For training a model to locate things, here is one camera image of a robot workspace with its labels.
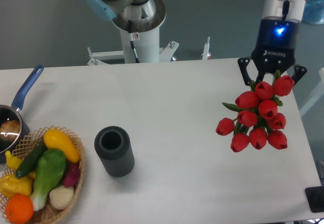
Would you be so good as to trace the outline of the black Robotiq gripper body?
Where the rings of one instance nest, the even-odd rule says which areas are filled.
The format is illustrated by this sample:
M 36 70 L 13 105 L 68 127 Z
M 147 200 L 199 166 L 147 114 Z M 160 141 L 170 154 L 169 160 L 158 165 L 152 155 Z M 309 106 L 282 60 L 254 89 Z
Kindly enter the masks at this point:
M 300 24 L 291 21 L 262 19 L 251 58 L 258 70 L 256 81 L 265 74 L 281 73 L 295 64 L 295 47 Z

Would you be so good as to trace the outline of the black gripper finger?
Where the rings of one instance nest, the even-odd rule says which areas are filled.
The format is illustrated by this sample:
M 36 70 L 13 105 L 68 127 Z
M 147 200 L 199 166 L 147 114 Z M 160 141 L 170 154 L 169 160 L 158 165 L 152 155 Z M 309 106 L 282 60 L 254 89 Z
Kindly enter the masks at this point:
M 243 78 L 243 81 L 244 81 L 244 84 L 246 86 L 250 86 L 251 83 L 252 83 L 252 79 L 250 78 L 249 76 L 249 73 L 248 73 L 248 70 L 247 70 L 247 67 L 249 65 L 249 63 L 252 61 L 252 58 L 251 56 L 248 56 L 248 57 L 241 57 L 237 60 L 237 63 L 238 63 L 238 66 L 239 66 L 239 70 L 241 72 L 241 75 L 242 75 L 242 78 Z
M 293 71 L 293 74 L 289 74 L 289 81 L 291 85 L 296 85 L 298 81 L 307 73 L 307 68 L 297 63 L 289 63 L 288 69 Z

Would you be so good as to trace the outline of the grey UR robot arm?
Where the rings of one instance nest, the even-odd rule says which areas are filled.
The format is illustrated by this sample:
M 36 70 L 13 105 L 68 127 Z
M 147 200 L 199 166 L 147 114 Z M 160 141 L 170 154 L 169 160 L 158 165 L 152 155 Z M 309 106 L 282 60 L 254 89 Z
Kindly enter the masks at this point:
M 126 63 L 157 63 L 171 60 L 177 45 L 159 47 L 159 29 L 166 18 L 162 0 L 87 0 L 91 9 L 119 29 Z M 258 76 L 278 74 L 294 69 L 298 82 L 306 68 L 295 62 L 295 46 L 306 0 L 265 0 L 256 46 L 238 65 L 244 83 L 252 84 L 247 65 L 254 62 Z

